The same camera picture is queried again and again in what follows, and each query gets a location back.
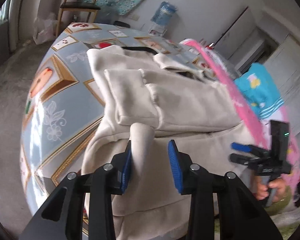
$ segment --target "white door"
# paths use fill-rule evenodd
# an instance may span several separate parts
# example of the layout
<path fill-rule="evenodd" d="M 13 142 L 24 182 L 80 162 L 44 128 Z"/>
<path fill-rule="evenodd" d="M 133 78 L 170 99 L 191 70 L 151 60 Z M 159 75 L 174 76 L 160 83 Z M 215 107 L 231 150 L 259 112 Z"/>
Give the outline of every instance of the white door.
<path fill-rule="evenodd" d="M 264 63 L 287 106 L 295 135 L 300 132 L 300 46 L 290 35 Z"/>

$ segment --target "patterned tablecloth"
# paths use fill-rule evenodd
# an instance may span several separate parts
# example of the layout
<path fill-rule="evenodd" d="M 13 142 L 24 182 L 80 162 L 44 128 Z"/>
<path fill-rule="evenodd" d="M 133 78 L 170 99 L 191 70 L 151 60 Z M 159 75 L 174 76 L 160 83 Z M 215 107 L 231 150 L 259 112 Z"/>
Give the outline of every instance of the patterned tablecloth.
<path fill-rule="evenodd" d="M 27 97 L 20 168 L 32 214 L 66 174 L 80 173 L 85 147 L 104 111 L 86 52 L 113 44 L 148 46 L 194 69 L 205 64 L 197 51 L 161 37 L 113 25 L 71 23 L 43 58 Z M 83 221 L 86 238 L 85 216 Z"/>

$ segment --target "white plastic bag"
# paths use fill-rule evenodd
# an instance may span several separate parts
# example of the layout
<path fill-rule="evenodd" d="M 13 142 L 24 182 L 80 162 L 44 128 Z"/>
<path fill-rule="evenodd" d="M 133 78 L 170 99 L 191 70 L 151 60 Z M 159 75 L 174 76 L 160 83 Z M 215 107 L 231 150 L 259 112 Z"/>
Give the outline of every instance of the white plastic bag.
<path fill-rule="evenodd" d="M 55 39 L 57 22 L 56 15 L 54 13 L 50 13 L 46 20 L 36 18 L 34 20 L 34 43 L 38 45 L 47 41 L 53 41 Z"/>

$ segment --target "human hand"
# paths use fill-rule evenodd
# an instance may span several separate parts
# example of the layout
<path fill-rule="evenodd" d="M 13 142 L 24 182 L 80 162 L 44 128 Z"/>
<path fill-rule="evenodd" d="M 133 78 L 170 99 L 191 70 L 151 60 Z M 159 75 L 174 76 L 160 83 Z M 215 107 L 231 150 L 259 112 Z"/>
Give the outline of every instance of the human hand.
<path fill-rule="evenodd" d="M 273 203 L 280 201 L 285 194 L 286 182 L 281 178 L 277 178 L 277 179 L 271 181 L 269 183 L 269 185 L 264 185 L 264 184 L 262 184 L 261 176 L 256 176 L 255 184 L 256 184 L 256 189 L 257 189 L 257 192 L 256 192 L 257 200 L 262 200 L 269 196 L 268 187 L 277 189 L 277 192 L 275 193 L 275 196 L 272 200 Z"/>

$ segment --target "blue rubber tip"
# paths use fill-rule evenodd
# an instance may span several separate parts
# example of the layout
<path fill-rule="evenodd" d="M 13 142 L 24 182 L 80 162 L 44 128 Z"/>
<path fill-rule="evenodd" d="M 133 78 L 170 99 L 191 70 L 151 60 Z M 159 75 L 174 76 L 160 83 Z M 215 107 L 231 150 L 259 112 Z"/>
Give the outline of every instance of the blue rubber tip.
<path fill-rule="evenodd" d="M 178 149 L 173 140 L 169 141 L 168 143 L 168 155 L 169 155 L 169 162 L 170 167 L 172 171 L 172 176 L 174 180 L 174 185 L 178 192 L 181 194 L 183 190 L 183 178 L 182 178 L 182 172 L 179 165 L 179 161 L 177 158 Z"/>
<path fill-rule="evenodd" d="M 129 179 L 131 174 L 131 147 L 128 149 L 128 156 L 124 164 L 121 174 L 121 191 L 124 193 L 128 187 Z"/>
<path fill-rule="evenodd" d="M 251 148 L 249 145 L 244 145 L 240 143 L 232 143 L 231 148 L 241 152 L 246 152 L 246 153 L 251 152 Z"/>

